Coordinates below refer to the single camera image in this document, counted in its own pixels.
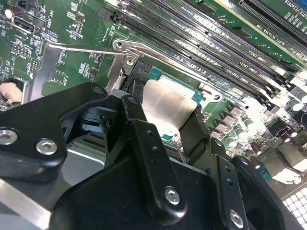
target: silver screw head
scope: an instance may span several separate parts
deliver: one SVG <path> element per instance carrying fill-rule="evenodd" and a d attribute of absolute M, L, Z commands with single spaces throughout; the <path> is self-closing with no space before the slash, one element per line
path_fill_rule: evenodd
<path fill-rule="evenodd" d="M 165 190 L 165 197 L 172 205 L 178 205 L 180 203 L 180 196 L 173 188 L 167 188 Z"/>
<path fill-rule="evenodd" d="M 56 143 L 54 143 L 54 141 L 44 139 L 44 140 L 40 140 L 36 144 L 36 150 L 39 153 L 44 154 L 44 155 L 52 155 L 58 150 L 58 146 L 56 145 Z"/>
<path fill-rule="evenodd" d="M 242 218 L 239 216 L 239 214 L 237 214 L 236 211 L 234 210 L 230 210 L 229 212 L 229 216 L 231 221 L 240 229 L 242 229 L 244 227 L 244 223 Z"/>
<path fill-rule="evenodd" d="M 221 143 L 219 140 L 215 140 L 215 143 L 216 143 L 218 146 L 222 146 L 222 143 Z"/>
<path fill-rule="evenodd" d="M 17 141 L 18 134 L 10 129 L 0 130 L 0 145 L 10 145 Z"/>
<path fill-rule="evenodd" d="M 136 59 L 133 56 L 127 56 L 126 57 L 126 63 L 129 66 L 133 66 L 136 62 Z"/>
<path fill-rule="evenodd" d="M 122 49 L 123 48 L 123 44 L 121 42 L 116 42 L 115 46 L 117 49 Z"/>

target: metal mounting hole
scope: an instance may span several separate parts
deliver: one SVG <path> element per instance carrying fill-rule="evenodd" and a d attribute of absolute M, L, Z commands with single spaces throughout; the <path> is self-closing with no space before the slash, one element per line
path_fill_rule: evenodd
<path fill-rule="evenodd" d="M 215 140 L 215 143 L 216 143 L 218 146 L 222 146 L 222 143 L 221 143 L 219 140 Z"/>
<path fill-rule="evenodd" d="M 240 215 L 234 211 L 234 210 L 230 210 L 229 212 L 229 217 L 231 219 L 231 221 L 239 228 L 242 229 L 244 227 L 244 222 L 242 220 L 242 218 L 240 217 Z"/>
<path fill-rule="evenodd" d="M 36 150 L 44 155 L 52 155 L 58 150 L 56 143 L 49 139 L 40 140 L 36 144 Z"/>
<path fill-rule="evenodd" d="M 217 100 L 219 100 L 219 99 L 221 98 L 221 96 L 217 94 L 217 95 L 215 95 L 213 98 L 214 98 L 214 100 L 217 101 Z"/>
<path fill-rule="evenodd" d="M 114 121 L 112 119 L 107 119 L 107 120 L 104 121 L 103 124 L 104 124 L 105 127 L 109 128 L 114 124 Z"/>
<path fill-rule="evenodd" d="M 10 129 L 0 130 L 0 145 L 10 145 L 17 141 L 18 134 Z"/>
<path fill-rule="evenodd" d="M 103 94 L 105 91 L 103 89 L 101 89 L 100 87 L 98 86 L 94 86 L 93 87 L 93 91 L 98 93 L 98 94 Z"/>
<path fill-rule="evenodd" d="M 229 185 L 234 185 L 234 183 L 230 179 L 227 179 L 227 182 L 229 183 Z"/>
<path fill-rule="evenodd" d="M 134 103 L 134 104 L 137 104 L 138 101 L 134 98 L 134 97 L 128 97 L 128 100 L 131 102 L 131 103 Z"/>
<path fill-rule="evenodd" d="M 150 131 L 150 130 L 147 130 L 146 133 L 147 133 L 147 135 L 149 135 L 149 136 L 151 136 L 151 137 L 154 135 L 153 132 Z"/>
<path fill-rule="evenodd" d="M 115 43 L 116 48 L 118 49 L 122 49 L 123 48 L 123 44 L 121 42 L 116 42 Z"/>
<path fill-rule="evenodd" d="M 158 148 L 158 147 L 153 146 L 153 152 L 154 152 L 154 153 L 159 153 L 159 152 L 160 152 L 160 150 L 159 150 L 159 148 Z"/>
<path fill-rule="evenodd" d="M 248 165 L 247 161 L 245 159 L 242 159 L 242 162 L 246 165 Z"/>

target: motherboard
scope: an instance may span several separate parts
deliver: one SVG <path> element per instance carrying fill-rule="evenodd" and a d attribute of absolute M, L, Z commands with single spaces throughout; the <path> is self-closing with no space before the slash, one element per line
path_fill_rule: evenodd
<path fill-rule="evenodd" d="M 138 81 L 170 156 L 190 162 L 179 130 L 196 111 L 267 180 L 297 184 L 307 172 L 305 1 L 0 0 L 0 12 L 1 111 L 24 103 L 53 46 L 44 95 L 85 81 L 130 92 Z M 98 137 L 81 143 L 103 151 Z"/>

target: electrolytic capacitor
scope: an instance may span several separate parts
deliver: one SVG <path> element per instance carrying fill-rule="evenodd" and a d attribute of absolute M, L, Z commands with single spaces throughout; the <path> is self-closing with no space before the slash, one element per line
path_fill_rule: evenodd
<path fill-rule="evenodd" d="M 288 106 L 293 110 L 293 111 L 300 111 L 304 105 L 301 104 L 299 101 L 297 101 L 296 99 L 291 99 L 288 102 Z"/>
<path fill-rule="evenodd" d="M 281 140 L 283 140 L 284 143 L 287 143 L 291 140 L 289 134 L 287 134 L 287 133 L 283 134 L 280 138 L 281 138 Z"/>
<path fill-rule="evenodd" d="M 260 168 L 260 161 L 256 157 L 251 157 L 250 162 L 255 169 Z"/>
<path fill-rule="evenodd" d="M 18 6 L 11 7 L 11 8 L 6 9 L 4 11 L 4 14 L 8 19 L 11 19 L 12 17 L 18 16 L 18 15 L 23 14 L 23 13 L 24 13 L 24 11 Z"/>
<path fill-rule="evenodd" d="M 253 131 L 256 129 L 256 125 L 255 123 L 252 121 L 252 119 L 247 118 L 244 120 L 244 124 L 246 125 L 246 127 L 248 128 L 248 130 Z"/>
<path fill-rule="evenodd" d="M 254 143 L 251 143 L 251 148 L 254 150 L 254 152 L 257 154 L 257 155 L 260 155 L 262 154 L 262 151 L 261 149 L 259 148 L 259 146 L 254 142 Z"/>
<path fill-rule="evenodd" d="M 236 145 L 237 145 L 237 142 L 236 142 L 236 140 L 233 137 L 228 137 L 226 139 L 226 142 L 228 144 L 228 147 L 230 147 L 230 148 L 235 148 Z"/>
<path fill-rule="evenodd" d="M 296 97 L 301 100 L 302 103 L 307 103 L 307 93 L 305 91 L 298 92 Z"/>
<path fill-rule="evenodd" d="M 248 136 L 247 133 L 244 131 L 244 129 L 242 129 L 242 127 L 237 127 L 235 129 L 235 132 L 240 139 L 247 138 Z"/>
<path fill-rule="evenodd" d="M 287 131 L 287 133 L 290 135 L 290 137 L 295 138 L 297 136 L 297 132 L 290 127 L 290 129 Z"/>

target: screw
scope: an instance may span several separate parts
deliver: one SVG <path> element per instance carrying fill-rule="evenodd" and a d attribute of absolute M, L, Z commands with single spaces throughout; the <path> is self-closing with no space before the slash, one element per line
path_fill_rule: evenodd
<path fill-rule="evenodd" d="M 0 145 L 10 145 L 17 141 L 18 134 L 10 129 L 0 130 Z"/>
<path fill-rule="evenodd" d="M 58 146 L 56 145 L 56 143 L 54 143 L 54 141 L 44 139 L 44 140 L 40 140 L 36 144 L 36 150 L 39 153 L 44 154 L 44 155 L 52 155 L 58 150 Z"/>
<path fill-rule="evenodd" d="M 248 165 L 247 161 L 245 159 L 242 159 L 242 162 L 246 165 Z"/>
<path fill-rule="evenodd" d="M 126 57 L 126 63 L 129 66 L 133 66 L 136 62 L 136 59 L 134 58 L 134 56 L 127 56 Z"/>
<path fill-rule="evenodd" d="M 134 103 L 134 104 L 137 104 L 138 101 L 134 98 L 134 97 L 128 97 L 128 100 L 131 102 L 131 103 Z"/>
<path fill-rule="evenodd" d="M 172 205 L 177 205 L 180 203 L 180 196 L 173 188 L 167 188 L 165 190 L 165 197 Z"/>
<path fill-rule="evenodd" d="M 121 42 L 116 42 L 115 46 L 117 49 L 122 49 L 123 48 L 123 44 Z"/>
<path fill-rule="evenodd" d="M 229 216 L 231 221 L 240 229 L 242 229 L 244 227 L 244 223 L 242 218 L 239 216 L 239 214 L 237 214 L 236 211 L 234 210 L 230 210 L 229 212 Z"/>
<path fill-rule="evenodd" d="M 222 143 L 221 143 L 219 140 L 215 140 L 215 143 L 216 143 L 218 146 L 222 146 Z"/>
<path fill-rule="evenodd" d="M 103 93 L 104 93 L 104 90 L 101 89 L 101 88 L 98 87 L 98 86 L 93 86 L 93 91 L 94 91 L 95 93 L 98 93 L 98 94 L 103 94 Z"/>

